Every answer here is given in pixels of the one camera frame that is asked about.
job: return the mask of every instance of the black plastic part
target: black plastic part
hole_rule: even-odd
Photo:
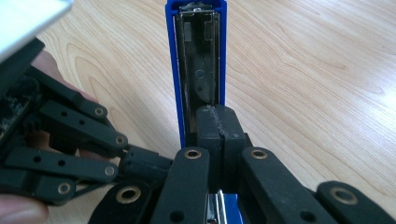
[[[20,77],[0,95],[0,148],[17,129],[22,118],[34,106],[39,84],[31,77]]]
[[[128,146],[124,134],[53,101],[47,101],[40,108],[39,115],[44,131],[69,141],[73,139],[79,148],[114,158]]]
[[[0,168],[0,177],[0,193],[34,197],[52,205],[65,204],[76,192],[75,183],[68,178],[4,167]]]
[[[4,165],[107,183],[117,177],[119,170],[117,165],[111,162],[83,159],[29,147],[13,148]]]
[[[199,147],[181,149],[163,186],[150,223],[206,224],[209,154]]]
[[[260,208],[245,178],[239,180],[238,208],[244,224],[267,223],[267,217]]]
[[[94,210],[89,224],[149,223],[153,189],[141,181],[129,180],[114,186]]]
[[[220,189],[222,173],[222,139],[219,134],[215,107],[206,105],[196,112],[197,146],[206,149],[210,155],[209,192],[217,193]]]
[[[271,151],[245,149],[241,172],[267,223],[337,223]]]
[[[149,184],[164,181],[172,160],[141,147],[130,146],[120,160],[120,175],[123,179],[141,179]]]
[[[80,92],[67,88],[33,66],[27,69],[25,75],[40,82],[45,96],[49,96],[52,100],[67,105],[92,119],[97,119],[106,125],[110,124],[106,120],[107,109],[96,102],[85,99]]]
[[[34,39],[0,64],[0,96],[20,78],[44,44]]]
[[[236,193],[238,161],[245,148],[245,133],[235,112],[224,105],[216,105],[219,120],[219,133],[223,136],[223,173],[221,188],[224,193]]]
[[[378,204],[345,183],[321,183],[316,197],[339,223],[396,223]]]

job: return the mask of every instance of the blue plastic housing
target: blue plastic housing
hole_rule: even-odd
[[[225,103],[225,58],[226,58],[226,31],[227,31],[227,2],[225,0],[168,0],[165,6],[166,25],[168,27],[169,50],[171,53],[172,71],[175,85],[178,130],[181,147],[185,146],[184,115],[181,102],[180,78],[177,66],[177,43],[175,38],[174,16],[178,13],[180,6],[192,2],[202,2],[212,5],[214,10],[220,14],[220,62],[219,62],[219,103]]]

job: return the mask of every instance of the human hand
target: human hand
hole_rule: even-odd
[[[76,88],[64,82],[54,58],[46,51],[42,51],[36,57],[32,62],[32,66],[62,82],[65,86],[76,90]],[[95,101],[88,94],[84,92],[81,92],[81,94],[86,99]],[[37,132],[27,136],[25,140],[29,147],[47,149],[49,147],[49,139],[50,135],[48,133]],[[81,150],[79,154],[81,157],[104,160],[104,158],[89,151]],[[48,207],[38,200],[11,194],[0,194],[0,224],[44,223],[48,215]]]

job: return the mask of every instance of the wood grain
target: wood grain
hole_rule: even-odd
[[[40,36],[132,144],[179,150],[164,0],[76,1]],[[229,1],[227,100],[307,187],[341,180],[396,218],[396,3]],[[50,209],[86,223],[106,190]]]

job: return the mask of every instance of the metal grommet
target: metal grommet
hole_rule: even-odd
[[[116,143],[117,145],[122,145],[124,143],[124,138],[122,136],[116,137]]]
[[[70,191],[71,187],[68,183],[62,183],[58,187],[58,192],[60,194],[67,194]]]
[[[102,116],[102,115],[104,115],[104,114],[105,114],[105,110],[103,110],[103,108],[97,107],[97,108],[95,109],[95,115],[97,115],[97,116]]]
[[[334,197],[335,200],[337,200],[340,203],[345,203],[345,204],[358,203],[358,197],[356,197],[356,195],[351,191],[344,188],[339,188],[339,187],[331,188],[330,194]]]
[[[114,167],[112,167],[112,166],[107,166],[106,167],[106,169],[105,169],[105,174],[106,175],[114,175],[114,173],[115,173]]]
[[[198,150],[190,149],[187,150],[186,153],[184,153],[184,156],[188,159],[195,160],[200,158],[202,156],[202,153]]]
[[[142,192],[137,186],[128,186],[120,189],[117,193],[117,202],[119,203],[133,203],[140,198]]]
[[[250,152],[250,155],[258,160],[262,160],[268,157],[268,154],[262,150],[254,149]]]

